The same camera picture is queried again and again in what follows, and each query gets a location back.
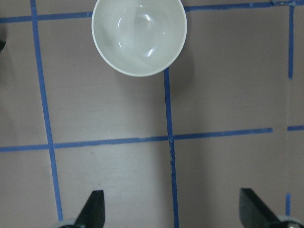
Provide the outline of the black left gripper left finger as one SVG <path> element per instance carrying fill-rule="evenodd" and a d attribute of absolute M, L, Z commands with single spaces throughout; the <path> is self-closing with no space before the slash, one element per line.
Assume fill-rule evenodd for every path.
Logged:
<path fill-rule="evenodd" d="M 76 228 L 103 228 L 105 225 L 104 191 L 94 190 L 74 222 Z"/>

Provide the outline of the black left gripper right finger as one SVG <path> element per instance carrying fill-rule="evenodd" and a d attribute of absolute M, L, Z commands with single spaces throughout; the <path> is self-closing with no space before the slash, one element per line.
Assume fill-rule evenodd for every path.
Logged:
<path fill-rule="evenodd" d="M 273 228 L 279 218 L 250 188 L 239 192 L 239 218 L 244 228 Z"/>

